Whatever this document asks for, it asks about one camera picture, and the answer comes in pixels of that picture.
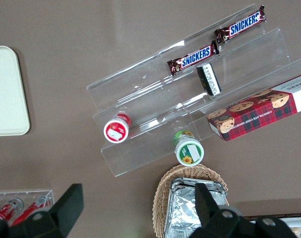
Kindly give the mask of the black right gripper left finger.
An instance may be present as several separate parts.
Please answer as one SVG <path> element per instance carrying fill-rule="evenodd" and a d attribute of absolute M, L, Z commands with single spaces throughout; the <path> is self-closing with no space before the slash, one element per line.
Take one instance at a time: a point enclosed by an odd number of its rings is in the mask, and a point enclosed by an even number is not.
<path fill-rule="evenodd" d="M 83 208 L 83 186 L 74 183 L 50 209 L 38 209 L 15 226 L 0 220 L 0 238 L 65 238 Z"/>

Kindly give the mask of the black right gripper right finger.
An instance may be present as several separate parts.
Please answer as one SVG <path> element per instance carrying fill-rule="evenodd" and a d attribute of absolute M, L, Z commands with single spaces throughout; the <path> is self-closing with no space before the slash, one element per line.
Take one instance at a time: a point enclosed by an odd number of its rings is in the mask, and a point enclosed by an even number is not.
<path fill-rule="evenodd" d="M 231 210 L 220 208 L 206 185 L 195 185 L 195 208 L 201 226 L 191 238 L 295 238 L 293 231 L 273 216 L 258 217 L 251 223 Z"/>

